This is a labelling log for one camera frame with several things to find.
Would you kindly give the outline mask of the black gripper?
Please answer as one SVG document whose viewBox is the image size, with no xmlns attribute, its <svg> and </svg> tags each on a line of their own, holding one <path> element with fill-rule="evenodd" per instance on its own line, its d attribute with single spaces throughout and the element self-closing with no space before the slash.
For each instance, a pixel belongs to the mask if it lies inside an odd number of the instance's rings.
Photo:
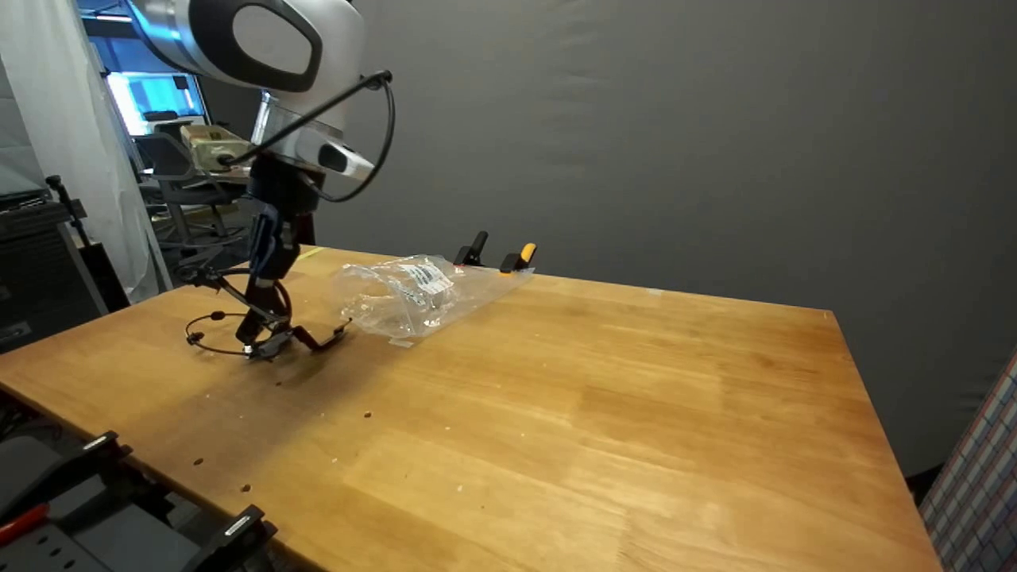
<svg viewBox="0 0 1017 572">
<path fill-rule="evenodd" d="M 267 334 L 290 330 L 291 297 L 281 280 L 299 257 L 295 226 L 317 205 L 321 174 L 267 151 L 254 159 L 249 190 L 261 213 L 252 234 L 254 280 L 246 285 L 249 310 L 235 338 L 254 345 Z"/>
</svg>

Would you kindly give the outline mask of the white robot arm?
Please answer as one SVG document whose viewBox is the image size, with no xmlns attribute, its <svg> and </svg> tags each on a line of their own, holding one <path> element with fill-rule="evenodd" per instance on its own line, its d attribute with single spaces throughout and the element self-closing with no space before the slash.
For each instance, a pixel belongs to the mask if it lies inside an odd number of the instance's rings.
<svg viewBox="0 0 1017 572">
<path fill-rule="evenodd" d="M 342 100 L 358 88 L 390 98 L 390 75 L 361 74 L 366 22 L 353 0 L 128 0 L 135 29 L 172 65 L 261 92 L 249 198 L 257 203 L 249 305 L 235 341 L 249 355 L 303 338 L 284 275 L 299 257 L 299 218 L 323 201 L 323 177 L 341 174 L 353 201 L 386 164 L 342 142 Z"/>
</svg>

